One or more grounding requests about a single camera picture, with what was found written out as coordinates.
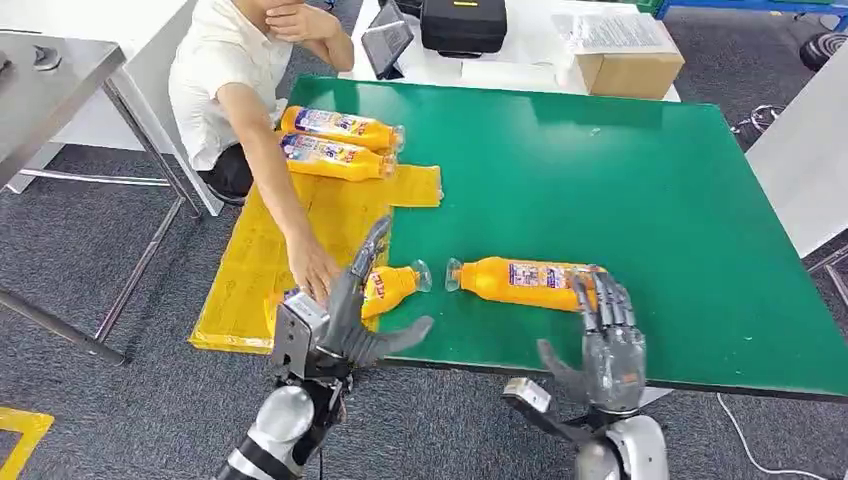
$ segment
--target robotic hand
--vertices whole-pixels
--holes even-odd
[[[353,263],[333,284],[327,310],[302,292],[278,305],[271,363],[280,370],[279,388],[262,404],[217,480],[300,478],[330,428],[344,419],[353,368],[411,347],[427,335],[430,317],[389,334],[362,326],[365,283],[385,249],[382,241],[390,222],[385,216],[371,228]]]
[[[665,480],[665,439],[655,420],[639,414],[645,388],[645,340],[636,328],[627,290],[607,272],[591,272],[598,299],[570,275],[583,316],[583,371],[557,358],[547,340],[538,341],[542,362],[566,388],[567,400],[588,405],[589,414],[566,423],[548,412],[550,394],[528,378],[513,378],[502,397],[544,432],[578,447],[580,480]],[[582,427],[588,425],[590,430]]]

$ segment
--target gray metal table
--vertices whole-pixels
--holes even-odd
[[[36,45],[55,50],[61,58],[58,66],[49,70],[35,68]],[[83,182],[170,187],[177,194],[176,200],[171,204],[93,337],[0,287],[0,304],[74,342],[88,353],[120,365],[125,357],[104,344],[106,337],[180,207],[184,203],[188,204],[192,218],[199,218],[200,212],[109,79],[125,61],[124,54],[117,44],[35,34],[0,33],[0,51],[5,54],[8,62],[11,62],[0,70],[0,186],[6,185],[16,174],[23,173]],[[164,178],[80,175],[25,168],[29,159],[71,120],[99,88],[103,89],[118,109],[152,161],[159,166]]]

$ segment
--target human arm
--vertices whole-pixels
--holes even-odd
[[[265,106],[256,91],[243,83],[221,86],[216,98],[241,142],[259,193],[285,236],[295,282],[325,303],[340,270],[309,225]]]
[[[330,13],[291,0],[268,10],[266,23],[281,40],[298,43],[340,72],[353,68],[353,42]]]

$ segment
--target bottle label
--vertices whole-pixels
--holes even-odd
[[[354,145],[347,145],[308,135],[289,133],[280,140],[283,154],[289,160],[297,162],[317,163],[331,162],[348,164],[353,162],[356,152],[362,150]]]
[[[371,300],[373,298],[383,298],[385,296],[386,284],[383,283],[383,279],[380,277],[379,273],[372,273],[368,277],[368,283],[365,288],[365,299]]]
[[[370,121],[356,115],[302,108],[297,112],[294,126],[303,132],[362,136]]]
[[[509,284],[516,287],[569,288],[565,267],[530,263],[510,263]]]

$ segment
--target yellow plastic bag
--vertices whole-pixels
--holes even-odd
[[[339,265],[351,262],[368,230],[392,206],[437,207],[442,198],[439,167],[399,165],[387,180],[298,174],[292,180],[315,235]],[[251,189],[189,342],[204,349],[270,353],[273,302],[294,287],[285,240]],[[366,326],[374,329],[372,320]]]

